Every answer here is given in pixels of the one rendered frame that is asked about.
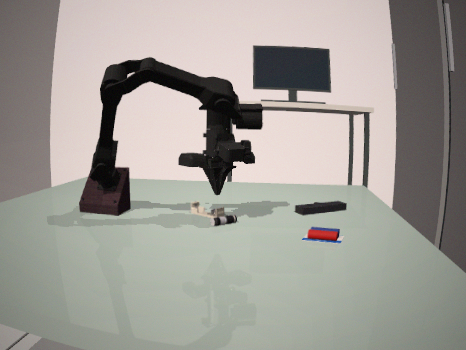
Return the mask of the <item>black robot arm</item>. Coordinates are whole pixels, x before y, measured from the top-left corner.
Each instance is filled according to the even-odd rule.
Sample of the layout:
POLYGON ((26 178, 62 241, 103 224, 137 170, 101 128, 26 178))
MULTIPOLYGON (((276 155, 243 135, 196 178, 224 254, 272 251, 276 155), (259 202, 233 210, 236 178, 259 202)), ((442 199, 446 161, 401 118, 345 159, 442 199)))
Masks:
MULTIPOLYGON (((100 86, 102 118, 96 151, 93 154, 90 178, 98 181, 98 190, 115 191, 121 172, 115 168, 118 141, 113 141, 115 115, 123 95, 148 82, 194 96, 207 110, 206 129, 231 128, 231 119, 236 129, 262 130, 262 104, 240 104, 232 83, 218 77, 202 77, 170 66, 149 57, 141 60, 126 60, 106 68, 100 86), (129 77, 127 74, 133 73, 129 77), (114 190, 115 189, 115 190, 114 190)), ((251 154, 251 141, 218 141, 213 146, 213 157, 225 162, 243 162, 251 154), (218 152, 218 156, 215 156, 218 152)))

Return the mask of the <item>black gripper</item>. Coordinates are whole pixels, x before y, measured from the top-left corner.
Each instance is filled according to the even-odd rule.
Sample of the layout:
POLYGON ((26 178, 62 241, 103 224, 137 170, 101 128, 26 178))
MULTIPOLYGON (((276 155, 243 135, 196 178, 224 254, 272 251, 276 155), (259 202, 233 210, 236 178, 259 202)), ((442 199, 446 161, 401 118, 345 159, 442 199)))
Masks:
MULTIPOLYGON (((206 129, 206 134, 203 134, 203 137, 206 137, 206 150, 203 150, 203 154, 194 152, 181 153, 178 158, 178 165, 202 168, 210 182, 214 194, 220 195, 228 173, 237 166, 234 166, 233 162, 225 162, 220 156, 213 157, 213 146, 216 138, 218 138, 218 141, 228 141, 229 138, 234 137, 234 133, 230 133, 230 129, 206 129)), ((245 164, 254 164, 254 153, 251 152, 250 155, 245 155, 243 162, 245 164)))

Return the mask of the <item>black and white battery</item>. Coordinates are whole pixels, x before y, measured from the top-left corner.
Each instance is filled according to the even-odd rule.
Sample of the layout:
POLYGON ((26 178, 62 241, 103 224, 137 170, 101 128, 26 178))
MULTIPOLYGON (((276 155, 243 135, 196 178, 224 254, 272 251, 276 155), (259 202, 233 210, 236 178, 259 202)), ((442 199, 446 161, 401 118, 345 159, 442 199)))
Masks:
POLYGON ((233 222, 236 222, 236 221, 237 221, 237 217, 235 215, 218 217, 218 218, 211 218, 210 219, 210 223, 211 223, 212 226, 233 223, 233 222))

